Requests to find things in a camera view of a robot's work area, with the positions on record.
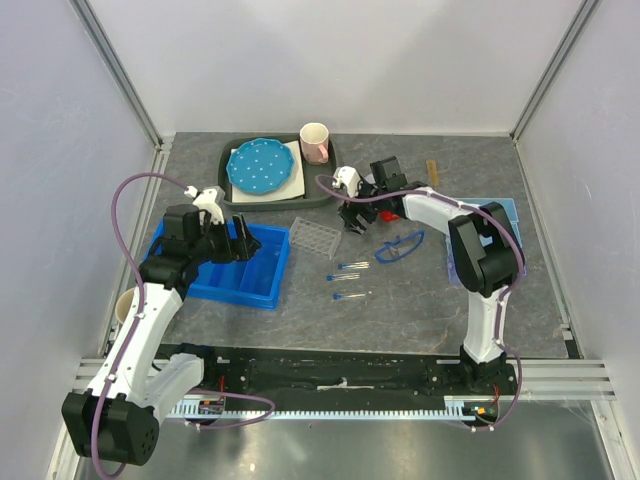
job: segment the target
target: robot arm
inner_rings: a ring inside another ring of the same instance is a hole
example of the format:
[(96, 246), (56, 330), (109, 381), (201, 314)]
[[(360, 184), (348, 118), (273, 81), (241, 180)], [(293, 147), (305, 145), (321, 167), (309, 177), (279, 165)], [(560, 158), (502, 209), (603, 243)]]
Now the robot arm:
[[(99, 457), (134, 465), (148, 461), (160, 425), (204, 376), (202, 355), (180, 353), (173, 355), (153, 379), (147, 380), (167, 325), (182, 306), (201, 264), (247, 261), (261, 247), (239, 216), (233, 217), (236, 238), (231, 238), (218, 206), (218, 190), (198, 192), (190, 187), (187, 195), (194, 199), (193, 203), (167, 209), (164, 232), (140, 264), (145, 304), (137, 314), (140, 322), (131, 341), (125, 345), (137, 312), (138, 289), (122, 330), (87, 391), (69, 393), (63, 403), (63, 418), (81, 456), (91, 456), (91, 420), (105, 380), (110, 379), (112, 384), (100, 421)], [(111, 366), (118, 358), (118, 370), (111, 375)]]
[[(500, 368), (506, 355), (499, 347), (502, 341), (508, 294), (504, 292), (518, 273), (515, 253), (499, 232), (477, 213), (461, 208), (464, 203), (437, 194), (432, 188), (414, 182), (409, 184), (395, 157), (371, 165), (371, 183), (353, 167), (338, 168), (334, 188), (344, 188), (349, 197), (372, 198), (399, 190), (422, 190), (425, 194), (407, 194), (370, 203), (345, 202), (339, 214), (348, 230), (363, 233), (363, 220), (372, 223), (382, 212), (424, 223), (449, 235), (456, 271), (469, 291), (467, 335), (461, 347), (461, 362), (466, 362), (472, 379)], [(515, 238), (504, 208), (490, 203), (481, 208), (497, 220)], [(483, 245), (481, 237), (490, 237)], [(503, 308), (498, 309), (499, 302)], [(499, 335), (495, 335), (499, 322)]]

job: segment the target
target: cup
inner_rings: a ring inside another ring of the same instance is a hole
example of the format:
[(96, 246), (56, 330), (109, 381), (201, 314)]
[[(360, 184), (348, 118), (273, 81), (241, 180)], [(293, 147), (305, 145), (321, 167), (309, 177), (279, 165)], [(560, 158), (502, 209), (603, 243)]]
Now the cup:
[(307, 123), (300, 129), (302, 155), (311, 165), (329, 160), (329, 129), (321, 123)]
[(131, 304), (133, 303), (133, 294), (135, 292), (135, 288), (130, 288), (122, 295), (116, 302), (116, 318), (118, 322), (124, 323), (127, 319), (127, 315), (129, 315), (129, 310), (131, 309)]

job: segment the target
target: gray countertop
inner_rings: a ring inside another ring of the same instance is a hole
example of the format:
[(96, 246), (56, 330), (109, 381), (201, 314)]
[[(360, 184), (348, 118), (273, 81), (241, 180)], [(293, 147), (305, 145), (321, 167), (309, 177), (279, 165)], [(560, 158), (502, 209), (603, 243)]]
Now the gray countertop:
[[(251, 134), (193, 133), (175, 138), (165, 173), (189, 185), (217, 183), (225, 144)], [(524, 356), (566, 357), (560, 315), (542, 257), (515, 150), (504, 137), (334, 135), (342, 164), (362, 174), (369, 163), (396, 155), (409, 181), (428, 181), (425, 161), (435, 159), (438, 191), (460, 198), (511, 197), (528, 274), (512, 294), (505, 340)], [(163, 184), (146, 232), (145, 245), (167, 206), (184, 203), (182, 192)], [(248, 212), (249, 223), (290, 227), (297, 216), (336, 229), (339, 203), (309, 210)], [(444, 236), (426, 229), (423, 244), (389, 265), (373, 253), (384, 241), (424, 229), (407, 220), (378, 220), (359, 236), (343, 233), (333, 261), (292, 249), (274, 311), (187, 298), (164, 341), (225, 346), (458, 353), (467, 325), (467, 293), (449, 284)], [(359, 280), (328, 282), (338, 263), (369, 260)], [(332, 301), (334, 292), (371, 292), (366, 298)]]

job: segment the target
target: white mug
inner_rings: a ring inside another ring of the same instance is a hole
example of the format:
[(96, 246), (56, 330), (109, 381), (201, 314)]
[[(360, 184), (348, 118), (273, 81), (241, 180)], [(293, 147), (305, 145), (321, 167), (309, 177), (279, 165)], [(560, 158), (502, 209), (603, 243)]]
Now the white mug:
[(307, 123), (300, 129), (302, 154), (311, 165), (329, 160), (329, 129), (321, 123)]

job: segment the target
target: blue plastic tray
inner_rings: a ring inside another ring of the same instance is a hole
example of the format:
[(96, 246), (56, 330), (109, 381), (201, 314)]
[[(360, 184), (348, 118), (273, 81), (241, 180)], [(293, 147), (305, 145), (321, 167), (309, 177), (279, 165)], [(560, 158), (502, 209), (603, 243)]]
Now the blue plastic tray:
[[(233, 223), (229, 234), (236, 237)], [(248, 262), (200, 265), (199, 275), (191, 284), (187, 296), (218, 302), (275, 309), (280, 297), (280, 283), (289, 259), (289, 230), (266, 225), (249, 225), (251, 234), (262, 248)], [(160, 222), (154, 240), (164, 233)]]

